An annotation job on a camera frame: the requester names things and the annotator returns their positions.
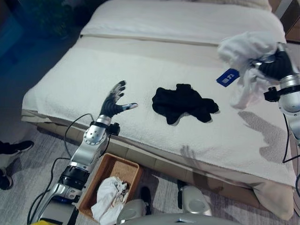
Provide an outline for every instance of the bed frame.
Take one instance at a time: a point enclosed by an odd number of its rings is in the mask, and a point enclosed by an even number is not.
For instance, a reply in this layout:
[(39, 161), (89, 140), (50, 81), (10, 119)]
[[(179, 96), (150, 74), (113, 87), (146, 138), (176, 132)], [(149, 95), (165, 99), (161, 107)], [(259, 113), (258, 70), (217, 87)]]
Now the bed frame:
[[(38, 130), (47, 134), (58, 135), (59, 138), (64, 136), (67, 126), (56, 123), (31, 123), (38, 127)], [(81, 143), (83, 139), (83, 131), (76, 128), (70, 128), (67, 133), (68, 141), (75, 141)], [(147, 152), (136, 146), (124, 143), (118, 139), (117, 136), (112, 136), (107, 152), (112, 153), (139, 165), (150, 168), (152, 170), (164, 173), (168, 176), (174, 177), (178, 180), (192, 184), (198, 188), (210, 190), (216, 194), (236, 200), (238, 202), (267, 210), (263, 207), (252, 189), (238, 187), (211, 177), (204, 176), (193, 169), (183, 165), (179, 165), (171, 160), (157, 156)]]

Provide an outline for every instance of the crumpled white cloth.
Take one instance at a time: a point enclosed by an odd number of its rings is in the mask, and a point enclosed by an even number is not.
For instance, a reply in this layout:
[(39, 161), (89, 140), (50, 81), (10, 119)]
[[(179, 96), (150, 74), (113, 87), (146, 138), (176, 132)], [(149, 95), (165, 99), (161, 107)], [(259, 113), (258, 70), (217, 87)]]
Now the crumpled white cloth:
[(260, 101), (268, 87), (278, 84), (250, 65), (251, 60), (273, 55), (276, 49), (277, 43), (272, 34), (265, 31), (246, 32), (221, 42), (218, 47), (220, 58), (240, 72), (237, 87), (230, 99), (232, 107), (245, 109)]
[(97, 191), (97, 203), (91, 207), (94, 219), (101, 225), (116, 224), (128, 196), (126, 187), (127, 183), (123, 184), (118, 177), (102, 181)]

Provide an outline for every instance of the black cloth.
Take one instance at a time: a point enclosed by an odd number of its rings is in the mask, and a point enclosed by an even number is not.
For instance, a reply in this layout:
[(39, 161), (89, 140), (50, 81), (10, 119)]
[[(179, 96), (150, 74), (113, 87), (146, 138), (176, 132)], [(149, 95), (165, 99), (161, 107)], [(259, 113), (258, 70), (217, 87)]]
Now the black cloth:
[(176, 90), (158, 88), (152, 98), (152, 108), (166, 117), (168, 124), (175, 123), (183, 113), (189, 113), (202, 122), (211, 120), (210, 113), (219, 110), (218, 105), (209, 98), (202, 98), (190, 84), (177, 84)]

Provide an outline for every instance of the white mattress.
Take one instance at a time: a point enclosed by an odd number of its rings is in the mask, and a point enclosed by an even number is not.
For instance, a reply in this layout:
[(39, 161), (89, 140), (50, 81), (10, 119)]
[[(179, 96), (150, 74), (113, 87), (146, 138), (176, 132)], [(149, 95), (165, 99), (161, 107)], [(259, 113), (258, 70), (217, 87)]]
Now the white mattress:
[[(121, 136), (293, 186), (292, 164), (281, 163), (286, 128), (277, 104), (262, 101), (243, 112), (231, 108), (234, 85), (224, 88), (215, 81), (225, 69), (213, 46), (83, 37), (28, 91), (23, 109), (66, 120), (89, 112), (96, 116), (111, 87), (126, 80), (120, 104), (140, 105), (113, 117)], [(153, 111), (156, 89), (175, 89), (177, 83), (189, 83), (203, 98), (215, 100), (220, 113), (212, 115), (213, 122), (186, 116), (170, 126)], [(89, 124), (89, 118), (82, 121)]]

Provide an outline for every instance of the white towel held by robot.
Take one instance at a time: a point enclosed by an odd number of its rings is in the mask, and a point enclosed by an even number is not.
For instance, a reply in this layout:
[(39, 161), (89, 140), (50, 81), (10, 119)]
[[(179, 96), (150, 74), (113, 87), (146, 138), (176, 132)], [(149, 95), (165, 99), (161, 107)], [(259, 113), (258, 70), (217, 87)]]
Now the white towel held by robot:
[(278, 84), (250, 65), (251, 60), (273, 55), (276, 49), (276, 41), (265, 31), (246, 32), (221, 42), (218, 48), (220, 58), (240, 72), (237, 87), (230, 99), (232, 107), (245, 109), (262, 99), (268, 87)]

